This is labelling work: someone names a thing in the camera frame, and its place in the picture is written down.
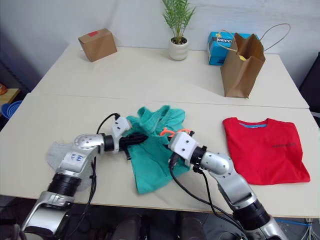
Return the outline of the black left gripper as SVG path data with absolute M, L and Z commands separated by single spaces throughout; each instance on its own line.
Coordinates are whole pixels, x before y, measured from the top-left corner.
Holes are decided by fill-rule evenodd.
M 128 146 L 131 145 L 139 145 L 143 143 L 148 138 L 147 135 L 143 133 L 133 133 L 130 136 L 122 137 L 119 140 L 119 151 L 124 152 L 126 159 L 131 160 L 131 155 L 128 150 Z

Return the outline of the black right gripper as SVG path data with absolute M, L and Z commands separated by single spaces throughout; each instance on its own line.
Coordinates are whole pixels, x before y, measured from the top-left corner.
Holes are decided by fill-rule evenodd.
M 176 131 L 175 133 L 169 135 L 167 137 L 168 141 L 171 141 L 172 139 L 174 139 L 179 133 L 186 133 L 189 136 L 193 136 L 195 134 L 195 132 L 191 129 L 180 129 L 178 131 Z

